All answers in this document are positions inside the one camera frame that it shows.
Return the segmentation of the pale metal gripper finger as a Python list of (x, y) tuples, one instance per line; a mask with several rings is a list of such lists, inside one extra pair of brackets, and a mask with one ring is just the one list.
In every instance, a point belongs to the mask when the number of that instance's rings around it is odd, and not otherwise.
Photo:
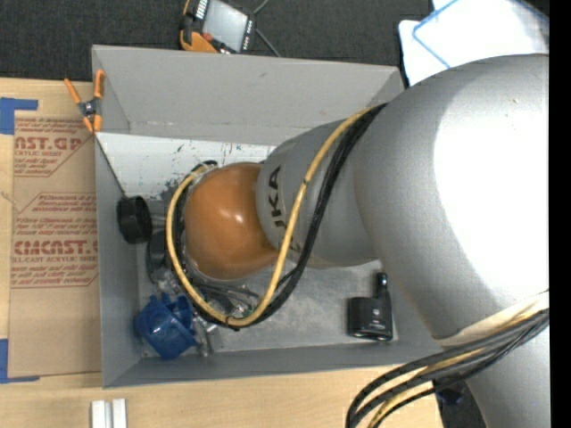
[(211, 346), (211, 327), (209, 323), (201, 317), (194, 319), (194, 330), (200, 342), (200, 353), (203, 357), (209, 357), (213, 352)]

